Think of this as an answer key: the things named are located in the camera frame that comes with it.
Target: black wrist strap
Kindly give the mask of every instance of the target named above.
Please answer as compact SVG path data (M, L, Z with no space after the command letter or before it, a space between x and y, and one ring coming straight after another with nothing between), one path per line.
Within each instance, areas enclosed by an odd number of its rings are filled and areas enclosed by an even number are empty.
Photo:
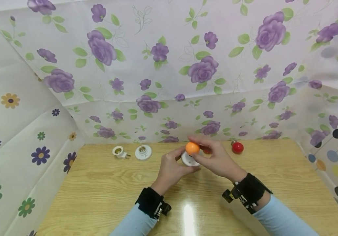
M139 203L139 210L152 219L158 219L161 213L166 216L171 210L171 206L164 202L164 197L150 187L141 191L136 203Z

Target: floral wallpaper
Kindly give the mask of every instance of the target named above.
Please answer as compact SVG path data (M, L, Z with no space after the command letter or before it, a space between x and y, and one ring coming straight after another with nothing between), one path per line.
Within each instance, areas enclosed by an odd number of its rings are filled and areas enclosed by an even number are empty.
M293 139L338 202L337 0L10 4L0 35L62 104L52 118L69 112L85 143ZM52 149L29 155L44 166ZM68 172L76 152L64 157ZM33 201L20 200L22 217Z

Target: right hand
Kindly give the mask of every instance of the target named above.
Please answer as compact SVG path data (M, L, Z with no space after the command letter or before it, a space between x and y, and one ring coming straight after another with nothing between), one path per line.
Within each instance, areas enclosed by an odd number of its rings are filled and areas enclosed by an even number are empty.
M206 136L189 136L191 142L209 147L212 150L210 158L194 154L193 158L196 162L206 167L214 174L227 178L230 181L241 181L248 174L236 162L231 159L223 145L219 141L214 141Z

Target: orange light bulb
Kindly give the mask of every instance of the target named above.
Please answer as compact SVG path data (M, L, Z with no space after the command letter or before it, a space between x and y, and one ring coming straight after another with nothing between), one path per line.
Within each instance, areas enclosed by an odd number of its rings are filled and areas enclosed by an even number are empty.
M200 147L198 144L193 143L193 142L188 142L186 144L186 152L190 156L192 156L194 153L199 153L199 151L200 151Z

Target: hand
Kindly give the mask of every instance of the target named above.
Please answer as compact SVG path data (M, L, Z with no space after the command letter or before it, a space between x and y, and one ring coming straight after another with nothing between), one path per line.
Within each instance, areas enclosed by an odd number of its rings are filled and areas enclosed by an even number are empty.
M248 174L231 159L221 142L208 139L206 136L189 136L188 138L191 142L206 146L212 150L211 158L206 158L199 154L194 154L193 158L214 174L227 178L232 182L239 182Z
M181 154L185 151L185 147L179 147L161 157L160 171L156 181L151 188L161 196L164 195L169 188L176 185L182 176L194 173L200 170L200 167L187 167L178 164Z

